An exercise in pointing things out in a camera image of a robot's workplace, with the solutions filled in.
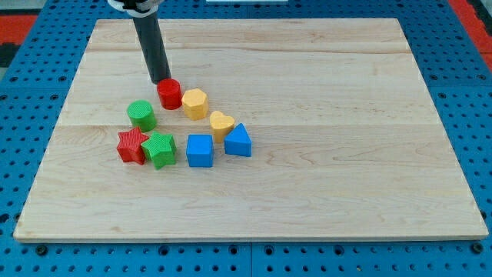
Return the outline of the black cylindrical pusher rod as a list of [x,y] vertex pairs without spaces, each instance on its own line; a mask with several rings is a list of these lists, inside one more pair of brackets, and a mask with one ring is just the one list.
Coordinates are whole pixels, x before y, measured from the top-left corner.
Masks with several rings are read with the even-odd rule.
[[133,22],[151,82],[157,85],[161,80],[171,77],[157,14],[133,18]]

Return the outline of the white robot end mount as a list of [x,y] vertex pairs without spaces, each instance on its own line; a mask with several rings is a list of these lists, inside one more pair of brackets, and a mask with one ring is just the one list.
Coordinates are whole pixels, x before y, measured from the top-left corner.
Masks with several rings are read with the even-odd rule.
[[144,18],[156,13],[163,0],[107,0],[119,12],[126,12],[133,18]]

